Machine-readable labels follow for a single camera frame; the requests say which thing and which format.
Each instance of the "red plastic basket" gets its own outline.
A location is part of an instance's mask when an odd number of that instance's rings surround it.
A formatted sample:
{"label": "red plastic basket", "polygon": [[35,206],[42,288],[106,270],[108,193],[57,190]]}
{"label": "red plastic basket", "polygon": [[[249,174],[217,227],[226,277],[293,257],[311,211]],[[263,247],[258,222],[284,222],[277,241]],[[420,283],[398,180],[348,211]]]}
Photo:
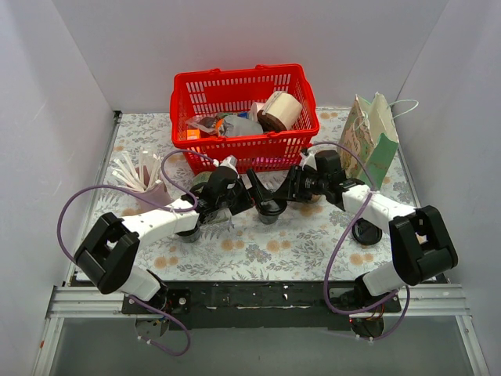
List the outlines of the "red plastic basket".
{"label": "red plastic basket", "polygon": [[[266,102],[277,90],[290,93],[303,105],[292,130],[259,136],[186,139],[186,120],[192,116],[246,111],[253,102]],[[177,74],[171,96],[172,143],[219,161],[233,155],[238,159],[239,173],[248,168],[256,172],[288,169],[299,162],[301,148],[319,132],[315,107],[312,88],[298,64]],[[185,157],[195,174],[214,169],[209,161],[195,154],[186,153]]]}

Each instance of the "gray wall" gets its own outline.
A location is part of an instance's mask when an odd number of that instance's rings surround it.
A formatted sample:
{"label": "gray wall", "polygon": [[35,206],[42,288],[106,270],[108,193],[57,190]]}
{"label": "gray wall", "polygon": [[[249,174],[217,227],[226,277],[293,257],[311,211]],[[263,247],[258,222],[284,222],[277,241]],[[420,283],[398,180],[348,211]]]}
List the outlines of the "gray wall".
{"label": "gray wall", "polygon": [[175,74],[300,63],[317,103],[398,95],[447,0],[53,0],[115,110],[168,111]]}
{"label": "gray wall", "polygon": [[[0,0],[0,374],[30,374],[54,284],[63,202],[92,183],[113,113],[50,0]],[[85,200],[64,223],[74,245]]]}
{"label": "gray wall", "polygon": [[451,0],[400,98],[420,106],[398,134],[422,204],[440,208],[492,374],[501,374],[501,3]]}

